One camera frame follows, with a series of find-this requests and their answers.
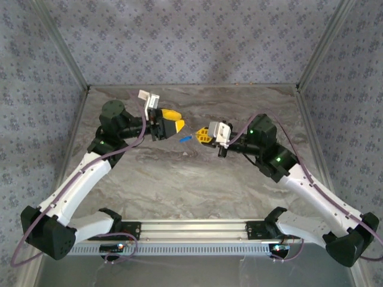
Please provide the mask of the grey metal panel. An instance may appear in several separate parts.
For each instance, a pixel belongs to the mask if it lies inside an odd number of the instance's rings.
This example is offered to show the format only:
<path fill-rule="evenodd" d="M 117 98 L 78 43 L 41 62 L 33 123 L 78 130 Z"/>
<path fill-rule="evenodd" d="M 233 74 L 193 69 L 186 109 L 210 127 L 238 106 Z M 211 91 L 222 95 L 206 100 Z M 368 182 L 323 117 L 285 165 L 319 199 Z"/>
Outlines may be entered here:
<path fill-rule="evenodd" d="M 20 276 L 17 287 L 373 287 L 361 264 L 346 268 L 307 243 L 292 261 L 266 255 L 136 256 L 106 264 L 99 255 L 76 252 L 55 261 L 42 257 Z"/>

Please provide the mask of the aluminium left side rail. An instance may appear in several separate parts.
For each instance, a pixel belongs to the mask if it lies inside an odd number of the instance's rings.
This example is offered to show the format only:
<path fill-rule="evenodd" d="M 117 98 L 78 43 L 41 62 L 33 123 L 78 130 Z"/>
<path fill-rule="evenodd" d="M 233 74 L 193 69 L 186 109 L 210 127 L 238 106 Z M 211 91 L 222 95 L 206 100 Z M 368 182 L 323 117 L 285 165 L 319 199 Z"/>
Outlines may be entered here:
<path fill-rule="evenodd" d="M 85 89 L 84 93 L 81 95 L 81 101 L 80 101 L 80 105 L 78 107 L 78 111 L 76 113 L 74 125 L 73 125 L 72 130 L 69 134 L 70 135 L 69 142 L 68 142 L 67 146 L 65 147 L 65 154 L 64 154 L 63 162 L 62 162 L 61 168 L 59 170 L 59 174 L 58 174 L 58 176 L 54 182 L 52 191 L 57 190 L 60 187 L 61 183 L 64 181 L 66 170 L 67 170 L 67 168 L 70 164 L 70 161 L 71 161 L 75 137 L 77 135 L 78 126 L 79 126 L 80 121 L 81 121 L 81 117 L 82 117 L 82 114 L 84 111 L 84 106 L 85 106 L 85 103 L 86 103 L 86 100 L 87 100 L 87 97 L 89 94 L 89 90 L 90 90 L 90 87 Z"/>

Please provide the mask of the aluminium right side rail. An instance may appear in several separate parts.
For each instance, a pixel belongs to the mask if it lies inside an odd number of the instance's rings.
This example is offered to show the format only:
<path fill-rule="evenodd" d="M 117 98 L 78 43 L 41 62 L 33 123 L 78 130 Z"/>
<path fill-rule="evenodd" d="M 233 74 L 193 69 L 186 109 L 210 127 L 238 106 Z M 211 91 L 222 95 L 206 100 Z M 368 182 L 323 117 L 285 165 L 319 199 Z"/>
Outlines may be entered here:
<path fill-rule="evenodd" d="M 335 188 L 330 178 L 329 169 L 326 165 L 326 161 L 323 156 L 323 152 L 318 140 L 317 133 L 315 131 L 315 126 L 312 121 L 306 100 L 302 96 L 298 88 L 296 88 L 294 92 L 297 99 L 298 109 L 302 116 L 303 125 L 305 126 L 305 129 L 308 135 L 308 142 L 309 142 L 312 156 L 313 156 L 312 161 L 315 163 L 315 167 L 317 168 L 317 171 L 318 171 L 317 179 L 319 179 L 321 183 L 324 186 L 326 186 L 332 193 L 335 193 Z"/>

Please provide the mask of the aluminium left corner post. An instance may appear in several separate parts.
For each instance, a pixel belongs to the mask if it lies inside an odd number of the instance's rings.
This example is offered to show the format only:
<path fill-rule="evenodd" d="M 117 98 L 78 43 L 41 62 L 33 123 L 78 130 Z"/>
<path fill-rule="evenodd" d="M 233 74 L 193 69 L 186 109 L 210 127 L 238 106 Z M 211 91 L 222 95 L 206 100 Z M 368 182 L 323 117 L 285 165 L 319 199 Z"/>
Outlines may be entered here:
<path fill-rule="evenodd" d="M 42 25 L 46 29 L 50 39 L 52 40 L 57 52 L 60 54 L 65 65 L 76 80 L 77 84 L 85 91 L 89 89 L 89 85 L 84 78 L 79 66 L 77 65 L 72 53 L 61 35 L 54 18 L 44 2 L 44 0 L 28 0 L 32 8 L 36 12 Z"/>

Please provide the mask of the aluminium corner post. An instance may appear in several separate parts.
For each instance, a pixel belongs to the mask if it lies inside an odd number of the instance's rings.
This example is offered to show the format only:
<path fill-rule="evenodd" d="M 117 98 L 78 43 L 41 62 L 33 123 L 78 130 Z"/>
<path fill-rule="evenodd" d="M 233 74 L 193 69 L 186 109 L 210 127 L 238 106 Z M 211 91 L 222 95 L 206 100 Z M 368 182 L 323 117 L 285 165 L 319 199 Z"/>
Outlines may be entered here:
<path fill-rule="evenodd" d="M 339 33 L 343 23 L 351 12 L 357 0 L 340 0 L 338 6 L 334 10 L 333 15 L 329 19 L 326 29 L 322 34 L 306 68 L 303 70 L 299 81 L 296 84 L 298 92 L 303 92 L 309 85 L 315 75 L 320 63 L 328 52 L 333 40 Z"/>
<path fill-rule="evenodd" d="M 65 65 L 76 80 L 77 84 L 85 91 L 89 89 L 89 85 L 84 78 L 79 66 L 77 65 L 72 53 L 61 35 L 54 18 L 44 2 L 44 0 L 28 0 L 32 8 L 36 12 L 42 25 L 46 29 L 50 39 L 52 40 L 57 52 L 60 54 Z"/>

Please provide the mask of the aluminium right corner post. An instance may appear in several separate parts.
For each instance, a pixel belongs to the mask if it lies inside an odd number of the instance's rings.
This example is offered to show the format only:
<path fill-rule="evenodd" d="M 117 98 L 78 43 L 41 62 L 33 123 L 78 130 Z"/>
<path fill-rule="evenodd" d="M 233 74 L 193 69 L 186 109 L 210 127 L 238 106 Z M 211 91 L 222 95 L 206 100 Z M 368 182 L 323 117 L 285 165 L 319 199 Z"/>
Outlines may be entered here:
<path fill-rule="evenodd" d="M 328 52 L 333 40 L 339 33 L 343 23 L 351 12 L 357 0 L 340 0 L 338 6 L 334 10 L 333 15 L 329 19 L 326 29 L 322 34 L 306 68 L 303 70 L 299 81 L 296 84 L 298 92 L 303 92 L 309 85 L 315 75 L 320 63 Z"/>

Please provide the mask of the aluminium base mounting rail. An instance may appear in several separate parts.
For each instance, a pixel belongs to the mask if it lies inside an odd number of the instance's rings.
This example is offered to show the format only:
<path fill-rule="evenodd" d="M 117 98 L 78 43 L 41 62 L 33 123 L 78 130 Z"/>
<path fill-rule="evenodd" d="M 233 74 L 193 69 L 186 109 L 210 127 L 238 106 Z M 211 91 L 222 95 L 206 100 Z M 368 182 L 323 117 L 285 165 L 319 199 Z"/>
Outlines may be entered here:
<path fill-rule="evenodd" d="M 283 238 L 303 238 L 308 242 L 319 242 L 329 228 L 323 221 L 315 218 L 289 216 L 281 227 L 276 227 L 278 237 L 260 239 L 259 242 L 280 241 Z M 264 221 L 263 219 L 206 219 L 206 220 L 146 220 L 141 221 L 140 240 L 149 243 L 169 242 L 241 242 L 248 241 L 245 224 L 247 221 Z"/>

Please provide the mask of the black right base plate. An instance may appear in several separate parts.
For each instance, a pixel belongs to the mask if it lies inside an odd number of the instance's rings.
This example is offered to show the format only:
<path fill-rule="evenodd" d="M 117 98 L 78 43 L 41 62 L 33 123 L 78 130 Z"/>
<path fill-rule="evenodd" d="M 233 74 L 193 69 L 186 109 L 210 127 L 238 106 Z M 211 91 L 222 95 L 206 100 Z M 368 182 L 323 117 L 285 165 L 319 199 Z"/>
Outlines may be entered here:
<path fill-rule="evenodd" d="M 266 221 L 247 221 L 245 224 L 248 240 L 275 239 L 276 227 Z"/>

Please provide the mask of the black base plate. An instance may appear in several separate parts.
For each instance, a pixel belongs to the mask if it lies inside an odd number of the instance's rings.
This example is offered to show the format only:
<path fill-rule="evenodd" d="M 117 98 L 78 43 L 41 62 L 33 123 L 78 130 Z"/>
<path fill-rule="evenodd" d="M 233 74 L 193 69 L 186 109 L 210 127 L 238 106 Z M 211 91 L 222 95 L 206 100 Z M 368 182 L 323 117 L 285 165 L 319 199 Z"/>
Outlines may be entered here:
<path fill-rule="evenodd" d="M 276 227 L 266 221 L 247 221 L 245 224 L 248 240 L 275 239 Z"/>
<path fill-rule="evenodd" d="M 139 240 L 141 236 L 141 225 L 139 221 L 122 221 L 120 231 L 129 233 Z"/>

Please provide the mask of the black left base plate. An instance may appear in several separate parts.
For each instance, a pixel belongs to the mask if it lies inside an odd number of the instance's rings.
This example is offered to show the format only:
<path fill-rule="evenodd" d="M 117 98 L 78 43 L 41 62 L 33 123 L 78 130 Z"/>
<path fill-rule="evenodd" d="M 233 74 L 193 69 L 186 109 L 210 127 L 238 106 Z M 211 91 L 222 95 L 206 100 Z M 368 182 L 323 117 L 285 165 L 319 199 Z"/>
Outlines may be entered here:
<path fill-rule="evenodd" d="M 120 231 L 129 233 L 139 240 L 141 236 L 141 225 L 139 221 L 122 221 Z"/>

